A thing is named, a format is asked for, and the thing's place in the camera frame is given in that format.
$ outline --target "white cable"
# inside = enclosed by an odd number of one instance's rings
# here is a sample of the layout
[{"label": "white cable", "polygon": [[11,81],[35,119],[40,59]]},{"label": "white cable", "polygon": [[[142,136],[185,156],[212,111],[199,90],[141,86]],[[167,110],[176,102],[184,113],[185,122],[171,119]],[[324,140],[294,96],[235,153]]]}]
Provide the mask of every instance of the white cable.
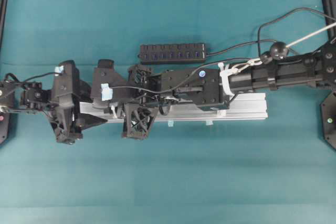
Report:
[{"label": "white cable", "polygon": [[302,37],[301,39],[295,40],[295,41],[293,41],[292,43],[287,44],[286,47],[289,48],[289,47],[291,47],[291,46],[294,46],[295,44],[300,43],[301,41],[304,41],[304,40],[306,40],[306,39],[308,39],[308,38],[310,38],[310,37],[312,37],[312,36],[315,36],[316,34],[319,34],[319,33],[323,32],[323,31],[325,31],[325,30],[330,29],[330,28],[332,28],[332,27],[334,27],[334,26],[336,26],[336,22],[330,24],[329,26],[325,26],[325,27],[323,27],[323,28],[321,28],[321,29],[319,29],[319,30],[317,30],[317,31],[314,31],[313,33],[308,34],[308,35]]}]

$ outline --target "white zip tie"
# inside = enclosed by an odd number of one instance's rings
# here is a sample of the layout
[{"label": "white zip tie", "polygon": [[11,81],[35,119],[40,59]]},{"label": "white zip tie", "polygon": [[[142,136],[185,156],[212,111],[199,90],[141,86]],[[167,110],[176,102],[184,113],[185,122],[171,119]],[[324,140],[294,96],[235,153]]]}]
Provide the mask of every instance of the white zip tie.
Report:
[{"label": "white zip tie", "polygon": [[233,75],[233,74],[237,74],[239,73],[238,69],[237,68],[228,68],[229,67],[229,64],[225,66],[225,69],[224,69],[224,63],[220,62],[218,63],[218,67],[220,69],[220,72],[219,72],[219,76],[221,77],[222,79],[222,87],[223,87],[223,91],[226,95],[229,95],[231,97],[233,97],[235,94],[233,94],[231,92],[231,89],[230,89],[230,84],[229,84],[229,79],[228,77]]}]

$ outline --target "rectangular black housing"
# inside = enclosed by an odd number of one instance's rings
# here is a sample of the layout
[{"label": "rectangular black housing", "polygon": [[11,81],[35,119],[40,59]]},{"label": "rectangular black housing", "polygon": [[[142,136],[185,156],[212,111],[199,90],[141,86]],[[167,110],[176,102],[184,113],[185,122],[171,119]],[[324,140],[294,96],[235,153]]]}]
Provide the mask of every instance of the rectangular black housing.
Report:
[{"label": "rectangular black housing", "polygon": [[202,63],[206,59],[204,43],[141,45],[142,64]]}]

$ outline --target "black knob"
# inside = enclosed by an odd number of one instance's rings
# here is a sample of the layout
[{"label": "black knob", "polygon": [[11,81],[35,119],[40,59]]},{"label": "black knob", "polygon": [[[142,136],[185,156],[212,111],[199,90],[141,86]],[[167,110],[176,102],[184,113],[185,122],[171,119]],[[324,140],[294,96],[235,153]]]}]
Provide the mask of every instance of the black knob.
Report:
[{"label": "black knob", "polygon": [[271,57],[275,60],[282,60],[288,56],[288,48],[283,42],[275,42],[269,49]]}]

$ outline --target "robotic arm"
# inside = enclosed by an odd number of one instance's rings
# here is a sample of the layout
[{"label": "robotic arm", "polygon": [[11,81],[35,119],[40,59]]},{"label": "robotic arm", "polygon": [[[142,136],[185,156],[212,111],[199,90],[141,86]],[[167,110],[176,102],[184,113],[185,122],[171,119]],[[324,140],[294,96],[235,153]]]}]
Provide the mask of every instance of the robotic arm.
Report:
[{"label": "robotic arm", "polygon": [[[322,124],[325,140],[336,148],[336,96],[333,93],[336,39],[304,55],[288,57],[289,50],[288,45],[275,42],[256,59],[232,58],[197,68],[154,73],[145,64],[204,62],[205,45],[142,45],[139,54],[142,64],[130,67],[127,79],[115,71],[112,60],[99,60],[92,87],[80,80],[79,70],[71,60],[60,63],[55,72],[47,73],[55,75],[51,90],[43,90],[41,82],[31,81],[44,75],[21,82],[9,73],[0,82],[0,131],[8,129],[12,113],[42,112],[56,141],[73,144],[82,138],[83,130],[107,121],[81,113],[80,103],[85,102],[122,119],[122,137],[142,140],[148,137],[158,113],[167,115],[172,105],[192,103],[202,111],[227,110],[242,93],[308,85],[331,90],[321,105]],[[19,106],[15,104],[18,89],[22,89]]]}]

